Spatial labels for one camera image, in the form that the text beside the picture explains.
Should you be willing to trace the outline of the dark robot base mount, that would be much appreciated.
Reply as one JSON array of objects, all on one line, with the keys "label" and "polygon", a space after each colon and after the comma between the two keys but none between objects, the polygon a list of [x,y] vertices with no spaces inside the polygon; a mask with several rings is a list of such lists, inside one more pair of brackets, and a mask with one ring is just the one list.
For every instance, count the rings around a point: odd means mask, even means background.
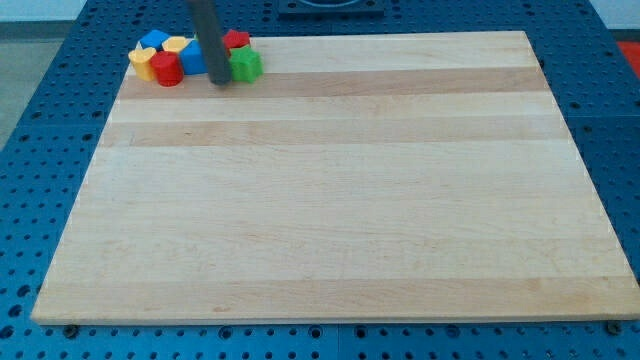
[{"label": "dark robot base mount", "polygon": [[383,15],[386,0],[278,0],[279,18],[307,15]]}]

